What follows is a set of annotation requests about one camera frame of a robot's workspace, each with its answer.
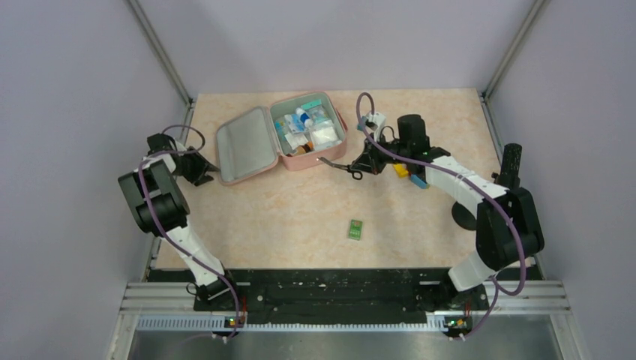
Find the colourful toy blocks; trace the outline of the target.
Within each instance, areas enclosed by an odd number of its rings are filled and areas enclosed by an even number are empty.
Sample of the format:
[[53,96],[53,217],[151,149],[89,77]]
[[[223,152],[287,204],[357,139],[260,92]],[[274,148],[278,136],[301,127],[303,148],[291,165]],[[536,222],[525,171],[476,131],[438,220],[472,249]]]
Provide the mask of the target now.
[[423,180],[417,175],[413,175],[407,169],[407,166],[405,164],[396,163],[396,164],[392,164],[392,167],[394,171],[396,172],[396,175],[400,179],[409,179],[415,186],[417,186],[418,188],[421,188],[422,190],[426,190],[430,187],[430,185],[425,180]]

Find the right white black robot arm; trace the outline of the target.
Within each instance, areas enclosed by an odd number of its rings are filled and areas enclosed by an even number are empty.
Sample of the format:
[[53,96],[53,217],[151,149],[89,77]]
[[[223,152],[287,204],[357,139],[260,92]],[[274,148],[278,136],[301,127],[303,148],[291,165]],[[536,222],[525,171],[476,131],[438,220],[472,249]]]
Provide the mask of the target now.
[[380,174],[388,164],[406,164],[426,185],[439,188],[475,218],[475,250],[448,271],[439,289],[441,302],[459,309],[470,290],[512,263],[523,263],[545,246],[532,194],[520,187],[515,170],[502,171],[493,181],[462,166],[444,148],[432,146],[425,121],[418,114],[397,120],[397,138],[388,141],[380,114],[358,118],[364,150],[349,165],[353,172]]

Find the brown medicine bottle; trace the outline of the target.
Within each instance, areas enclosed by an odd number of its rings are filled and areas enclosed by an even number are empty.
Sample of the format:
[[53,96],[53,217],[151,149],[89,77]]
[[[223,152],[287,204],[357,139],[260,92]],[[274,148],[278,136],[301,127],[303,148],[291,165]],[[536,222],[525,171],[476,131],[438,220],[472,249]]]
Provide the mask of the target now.
[[314,146],[312,142],[307,142],[304,145],[300,145],[295,150],[295,156],[304,155],[312,152],[314,150]]

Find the black medical scissors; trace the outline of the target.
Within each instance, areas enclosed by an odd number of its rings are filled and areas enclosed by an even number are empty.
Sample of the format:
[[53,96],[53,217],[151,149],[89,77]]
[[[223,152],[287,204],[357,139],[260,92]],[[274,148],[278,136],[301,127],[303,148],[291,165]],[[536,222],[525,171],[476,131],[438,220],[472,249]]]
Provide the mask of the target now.
[[334,162],[328,160],[325,157],[318,157],[316,160],[321,162],[321,163],[323,163],[323,164],[325,164],[325,165],[327,165],[328,167],[333,168],[333,169],[343,170],[343,171],[349,173],[352,176],[352,178],[354,180],[356,180],[356,181],[362,180],[362,178],[363,178],[362,172],[359,171],[359,170],[353,169],[351,165],[344,165],[344,164],[334,163]]

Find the small green box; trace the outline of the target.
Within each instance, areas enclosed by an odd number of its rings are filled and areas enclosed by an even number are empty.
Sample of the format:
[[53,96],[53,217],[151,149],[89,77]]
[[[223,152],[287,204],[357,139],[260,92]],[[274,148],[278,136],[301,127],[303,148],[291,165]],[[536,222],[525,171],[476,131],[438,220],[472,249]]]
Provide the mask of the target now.
[[362,237],[362,226],[363,226],[363,223],[360,220],[352,219],[349,222],[347,238],[359,241]]

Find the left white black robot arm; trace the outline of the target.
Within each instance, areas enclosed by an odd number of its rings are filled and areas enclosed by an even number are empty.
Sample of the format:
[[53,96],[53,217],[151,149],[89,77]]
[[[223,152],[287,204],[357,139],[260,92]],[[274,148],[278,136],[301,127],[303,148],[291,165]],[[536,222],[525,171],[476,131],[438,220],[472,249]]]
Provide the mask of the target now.
[[134,170],[118,177],[118,185],[137,226],[166,241],[194,276],[196,299],[212,301],[231,310],[240,301],[240,289],[231,281],[222,262],[203,245],[190,224],[191,213],[176,179],[198,187],[214,180],[220,169],[190,146],[186,148],[166,133],[147,138],[148,154]]

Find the clear bottle green label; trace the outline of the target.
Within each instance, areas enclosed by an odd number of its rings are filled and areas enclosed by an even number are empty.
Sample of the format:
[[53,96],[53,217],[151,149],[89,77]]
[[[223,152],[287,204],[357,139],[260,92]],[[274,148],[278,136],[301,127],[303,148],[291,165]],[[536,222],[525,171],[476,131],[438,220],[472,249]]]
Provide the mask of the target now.
[[297,115],[298,123],[301,124],[304,129],[310,128],[314,124],[313,119],[302,107],[298,107],[295,110],[295,114]]

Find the teal topped swab packet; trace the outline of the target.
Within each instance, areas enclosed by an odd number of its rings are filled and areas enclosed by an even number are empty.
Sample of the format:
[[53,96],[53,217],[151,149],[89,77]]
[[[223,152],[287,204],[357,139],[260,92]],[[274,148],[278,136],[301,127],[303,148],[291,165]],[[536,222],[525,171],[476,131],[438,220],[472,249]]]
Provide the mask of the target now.
[[309,115],[314,124],[319,124],[330,119],[320,99],[307,102],[301,105],[301,108]]

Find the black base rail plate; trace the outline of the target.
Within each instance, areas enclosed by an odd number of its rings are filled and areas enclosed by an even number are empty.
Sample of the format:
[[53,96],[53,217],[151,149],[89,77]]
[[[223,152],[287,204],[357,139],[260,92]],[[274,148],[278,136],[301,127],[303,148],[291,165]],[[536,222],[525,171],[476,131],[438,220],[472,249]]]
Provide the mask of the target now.
[[485,311],[485,286],[447,298],[447,268],[232,269],[236,296],[192,301],[195,311],[227,311],[249,325],[424,323],[434,311]]

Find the blue bandage strip packet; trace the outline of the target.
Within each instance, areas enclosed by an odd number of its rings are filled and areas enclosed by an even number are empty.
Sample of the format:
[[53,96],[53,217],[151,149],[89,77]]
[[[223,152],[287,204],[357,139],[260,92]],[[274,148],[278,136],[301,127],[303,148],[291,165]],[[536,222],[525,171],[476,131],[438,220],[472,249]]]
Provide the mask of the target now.
[[298,116],[297,114],[287,114],[283,118],[292,134],[301,134],[308,130],[306,122],[310,120],[310,118],[306,115]]

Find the pink medicine kit case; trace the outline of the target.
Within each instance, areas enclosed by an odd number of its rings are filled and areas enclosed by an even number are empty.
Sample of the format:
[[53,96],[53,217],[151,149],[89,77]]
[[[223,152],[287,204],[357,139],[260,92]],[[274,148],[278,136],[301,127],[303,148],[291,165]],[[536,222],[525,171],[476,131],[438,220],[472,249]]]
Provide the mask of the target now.
[[347,150],[348,129],[323,91],[256,106],[223,123],[215,135],[220,182],[234,185],[279,163],[289,171],[334,161]]

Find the white gauze packet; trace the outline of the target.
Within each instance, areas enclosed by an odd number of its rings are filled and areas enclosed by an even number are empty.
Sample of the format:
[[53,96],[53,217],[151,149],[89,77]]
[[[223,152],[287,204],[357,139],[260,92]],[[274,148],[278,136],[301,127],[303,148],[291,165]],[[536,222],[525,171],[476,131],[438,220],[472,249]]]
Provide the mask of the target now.
[[333,146],[340,139],[333,125],[320,125],[309,131],[313,148],[316,151]]
[[302,147],[308,143],[308,139],[304,133],[286,133],[284,137],[292,152],[295,152],[298,147]]

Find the white blue bandage roll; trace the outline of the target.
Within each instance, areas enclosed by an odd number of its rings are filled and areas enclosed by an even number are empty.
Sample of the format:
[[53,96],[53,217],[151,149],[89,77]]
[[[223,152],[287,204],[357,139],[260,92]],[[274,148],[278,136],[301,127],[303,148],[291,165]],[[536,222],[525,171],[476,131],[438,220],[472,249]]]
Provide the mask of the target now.
[[302,125],[299,124],[299,120],[296,114],[286,114],[283,119],[286,123],[286,126],[289,128],[289,132],[294,134],[302,132]]

